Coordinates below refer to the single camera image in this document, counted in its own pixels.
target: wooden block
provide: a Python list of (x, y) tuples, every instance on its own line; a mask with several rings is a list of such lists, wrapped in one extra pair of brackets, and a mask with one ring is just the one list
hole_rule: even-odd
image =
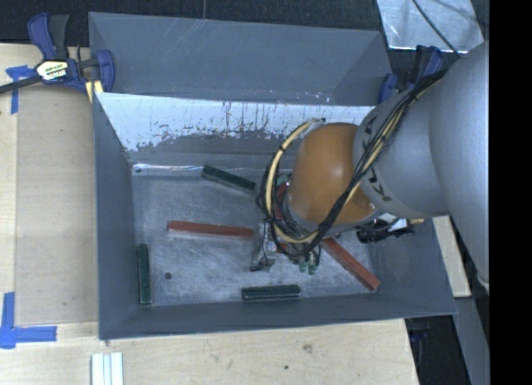
[(252, 229), (233, 227), (231, 225), (201, 224), (188, 221), (168, 221), (166, 228), (169, 232), (183, 234), (197, 234), (203, 236), (233, 237), (235, 239), (249, 240), (254, 236)]
[(373, 291), (381, 285), (381, 280), (360, 264), (332, 237), (322, 241), (322, 249), (331, 255), (344, 269), (355, 276), (367, 289)]

